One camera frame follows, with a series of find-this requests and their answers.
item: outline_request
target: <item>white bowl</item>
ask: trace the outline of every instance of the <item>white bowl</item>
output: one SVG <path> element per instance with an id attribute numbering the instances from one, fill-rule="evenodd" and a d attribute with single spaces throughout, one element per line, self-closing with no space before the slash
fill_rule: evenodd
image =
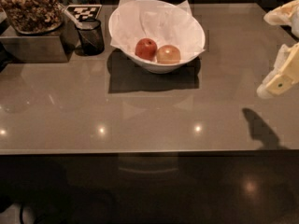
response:
<path id="1" fill-rule="evenodd" d="M 121 49 L 134 63 L 157 74 L 169 73 L 189 63 L 204 51 L 206 42 L 203 28 L 191 14 L 159 0 L 133 0 L 121 5 L 112 13 L 108 27 L 112 46 Z M 177 46 L 181 51 L 180 62 L 161 64 L 137 57 L 135 44 L 144 37 L 155 40 L 158 48 L 166 44 Z"/>

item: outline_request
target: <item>black container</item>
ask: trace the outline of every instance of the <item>black container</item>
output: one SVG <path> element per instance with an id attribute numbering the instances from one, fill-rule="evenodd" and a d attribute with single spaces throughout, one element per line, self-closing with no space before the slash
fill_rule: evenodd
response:
<path id="1" fill-rule="evenodd" d="M 82 21 L 82 27 L 78 27 L 78 37 L 85 55 L 97 55 L 104 51 L 104 39 L 101 22 L 99 20 Z"/>

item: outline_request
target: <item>glass jar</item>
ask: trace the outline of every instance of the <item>glass jar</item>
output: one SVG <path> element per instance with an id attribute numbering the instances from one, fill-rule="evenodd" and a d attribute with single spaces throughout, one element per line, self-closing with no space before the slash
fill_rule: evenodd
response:
<path id="1" fill-rule="evenodd" d="M 63 22 L 63 12 L 57 0 L 0 0 L 0 5 L 9 24 L 20 34 L 43 34 Z"/>

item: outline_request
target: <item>red apple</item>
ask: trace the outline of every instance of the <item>red apple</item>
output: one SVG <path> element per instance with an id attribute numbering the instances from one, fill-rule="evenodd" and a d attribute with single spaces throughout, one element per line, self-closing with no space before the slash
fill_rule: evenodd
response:
<path id="1" fill-rule="evenodd" d="M 149 38 L 142 38 L 135 47 L 135 55 L 149 61 L 154 59 L 156 51 L 157 44 Z"/>
<path id="2" fill-rule="evenodd" d="M 180 51 L 172 45 L 164 45 L 157 51 L 157 62 L 164 64 L 179 63 Z"/>

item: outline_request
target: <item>countertop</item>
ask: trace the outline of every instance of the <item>countertop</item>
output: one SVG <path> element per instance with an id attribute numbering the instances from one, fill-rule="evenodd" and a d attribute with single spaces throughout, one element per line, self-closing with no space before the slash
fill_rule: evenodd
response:
<path id="1" fill-rule="evenodd" d="M 167 75 L 112 48 L 68 63 L 10 63 L 0 73 L 0 154 L 298 149 L 299 86 L 262 100 L 256 89 L 282 44 L 256 4 L 192 5 L 206 33 L 199 59 Z"/>

